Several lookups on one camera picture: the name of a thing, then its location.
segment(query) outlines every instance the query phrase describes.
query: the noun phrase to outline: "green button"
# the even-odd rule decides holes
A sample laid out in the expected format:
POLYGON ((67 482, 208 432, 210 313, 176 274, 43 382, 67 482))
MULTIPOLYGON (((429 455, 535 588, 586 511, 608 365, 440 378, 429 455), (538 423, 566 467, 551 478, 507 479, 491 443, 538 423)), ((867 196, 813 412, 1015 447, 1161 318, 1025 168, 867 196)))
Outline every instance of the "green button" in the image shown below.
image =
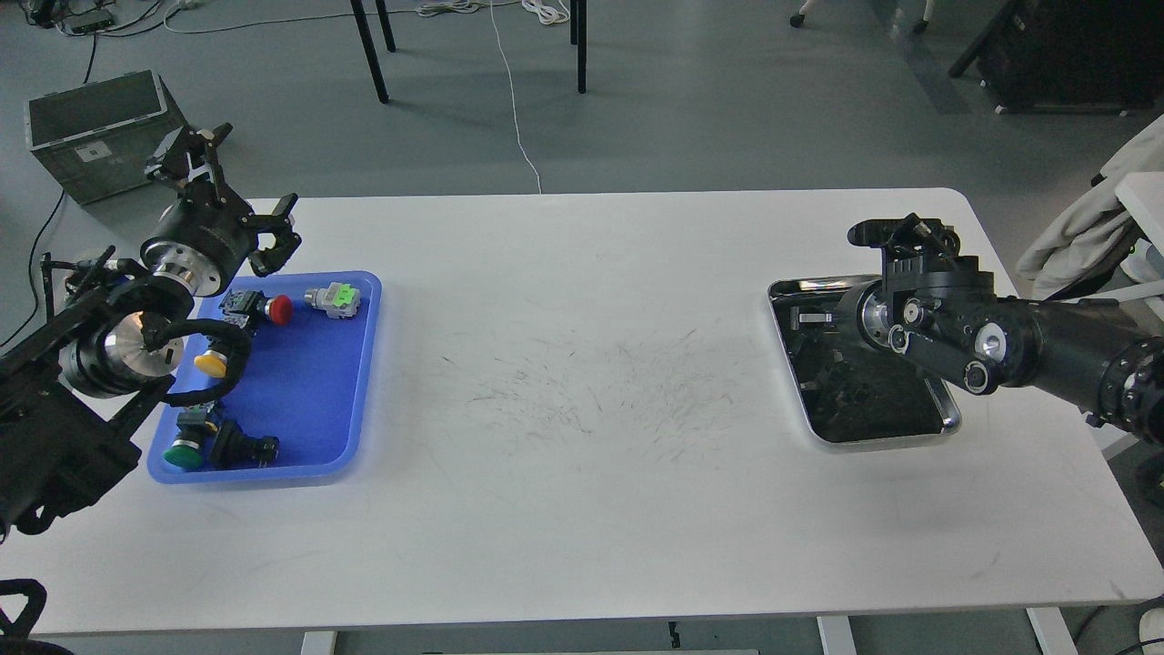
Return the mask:
POLYGON ((178 469, 192 471, 203 465, 203 456, 189 446, 172 446, 162 454, 162 460, 173 464, 178 469))
POLYGON ((352 284, 345 284, 335 291, 335 299, 332 300, 335 306, 343 306, 352 304, 352 300, 356 298, 356 290, 352 287, 352 284))

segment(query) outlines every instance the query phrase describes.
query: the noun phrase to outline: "gray floor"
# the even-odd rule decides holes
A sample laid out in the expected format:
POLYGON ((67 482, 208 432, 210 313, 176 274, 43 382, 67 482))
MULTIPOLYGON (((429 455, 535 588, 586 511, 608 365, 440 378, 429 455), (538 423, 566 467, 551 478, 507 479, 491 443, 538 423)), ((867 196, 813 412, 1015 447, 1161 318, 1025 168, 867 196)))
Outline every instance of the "gray floor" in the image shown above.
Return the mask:
MULTIPOLYGON (((521 134, 546 192, 950 186, 970 199, 1013 272, 1031 238, 1154 114, 995 115, 973 70, 960 80, 943 71, 1002 1, 939 2, 921 41, 902 36, 899 23, 908 27, 922 3, 824 2, 796 31, 787 24, 796 0, 595 1, 585 95, 574 92, 565 26, 541 27, 516 7, 497 8, 496 17, 521 134)), ((120 0, 118 10, 135 15, 147 6, 120 0)), ((173 22, 227 26, 345 6, 211 0, 173 22)), ((93 79, 154 69, 192 122, 232 121, 222 158, 244 195, 534 192, 513 142, 488 13, 395 19, 400 50, 386 56, 381 45, 393 94, 386 107, 376 102, 350 19, 102 38, 93 79)), ((59 188, 27 152, 23 102, 77 85, 90 41, 28 27, 15 2, 0 1, 0 335, 7 336, 31 307, 23 265, 59 188)), ((147 187, 84 209, 66 202, 42 249, 57 258, 107 243, 133 251, 170 195, 147 187)), ((1069 622, 1081 612, 1067 611, 1069 622)), ((1096 621, 1084 653, 1134 641, 1134 610, 1121 612, 1096 621)), ((863 654, 1037 653, 1020 611, 858 618, 853 629, 863 654)), ((684 648, 821 652, 811 619, 681 621, 679 632, 684 648)), ((83 654, 296 653, 298 641, 294 633, 265 632, 61 640, 83 654)), ((666 621, 634 621, 353 632, 339 652, 669 646, 666 621)))

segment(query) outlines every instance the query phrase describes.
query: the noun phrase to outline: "power strip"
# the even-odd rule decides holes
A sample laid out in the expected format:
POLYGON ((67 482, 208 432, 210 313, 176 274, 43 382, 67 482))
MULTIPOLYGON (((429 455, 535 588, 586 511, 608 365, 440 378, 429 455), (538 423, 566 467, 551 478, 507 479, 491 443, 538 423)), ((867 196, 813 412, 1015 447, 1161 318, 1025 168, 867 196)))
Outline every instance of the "power strip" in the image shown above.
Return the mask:
POLYGON ((90 34, 112 27, 114 22, 116 21, 113 20, 113 14, 105 9, 97 9, 78 16, 69 16, 64 20, 64 27, 70 34, 90 34))

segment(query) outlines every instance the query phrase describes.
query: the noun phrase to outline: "robotic arm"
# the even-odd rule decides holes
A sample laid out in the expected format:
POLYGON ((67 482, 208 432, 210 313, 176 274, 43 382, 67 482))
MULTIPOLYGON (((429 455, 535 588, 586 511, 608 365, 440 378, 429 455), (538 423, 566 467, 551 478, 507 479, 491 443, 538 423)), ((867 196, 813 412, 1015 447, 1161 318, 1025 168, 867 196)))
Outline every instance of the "robotic arm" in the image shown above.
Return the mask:
POLYGON ((1164 444, 1164 339, 1137 329, 1114 300, 999 298, 953 229, 916 214, 860 222, 849 242, 881 249, 881 277, 837 305, 839 329, 864 346, 974 396, 1038 387, 1092 426, 1164 444))
POLYGON ((196 296, 221 293, 246 259, 255 275, 279 270, 300 243, 283 197, 256 214, 223 178, 218 147, 230 131, 179 128, 148 159, 146 175, 177 200, 142 243, 141 261, 42 261, 48 321, 0 357, 0 541, 15 526, 40 534, 95 504, 137 465, 130 437, 159 403, 187 407, 226 396, 242 377, 250 337, 221 320, 189 319, 196 296), (258 235, 275 236, 260 248, 258 235), (52 269, 71 270, 54 314, 52 269), (226 377, 201 391, 169 393, 182 337, 203 334, 228 354, 226 377), (74 393, 134 394, 109 421, 74 393))

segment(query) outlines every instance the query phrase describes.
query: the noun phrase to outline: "black table leg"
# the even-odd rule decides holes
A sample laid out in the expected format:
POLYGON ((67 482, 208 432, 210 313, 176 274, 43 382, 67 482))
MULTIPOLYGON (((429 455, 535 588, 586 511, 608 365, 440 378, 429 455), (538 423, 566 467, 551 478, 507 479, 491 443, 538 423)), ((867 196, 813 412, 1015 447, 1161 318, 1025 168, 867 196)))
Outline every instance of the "black table leg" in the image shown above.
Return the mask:
POLYGON ((579 17, 579 93, 585 93, 585 0, 573 1, 579 17))
POLYGON ((991 19, 991 22, 986 23, 986 27, 982 28, 982 31, 977 37, 974 37, 974 42, 970 44, 970 48, 966 48, 966 51, 963 52, 960 57, 958 57, 958 60, 954 62, 952 66, 950 66, 950 77, 961 77, 961 73, 966 72, 966 69, 970 67, 971 62, 978 58, 978 52, 982 49, 982 45, 986 43, 986 40, 989 38, 991 34, 994 33, 999 23, 1006 21, 1007 19, 1010 17, 1012 14, 1014 14, 1015 7, 1017 5, 1018 0, 1007 0, 1007 3, 1003 5, 1001 9, 999 9, 998 14, 994 14, 994 17, 991 19))
POLYGON ((376 85, 376 97, 382 105, 388 104, 388 88, 384 87, 384 74, 379 70, 379 58, 376 57, 376 47, 371 43, 371 30, 368 29, 368 15, 363 10, 362 0, 352 0, 352 13, 356 17, 356 29, 360 30, 360 42, 364 47, 364 56, 368 57, 368 70, 371 71, 371 81, 376 85))
POLYGON ((389 52, 396 52, 396 37, 392 36, 392 23, 388 22, 388 7, 384 0, 376 0, 376 13, 379 15, 379 29, 384 33, 384 44, 389 52))

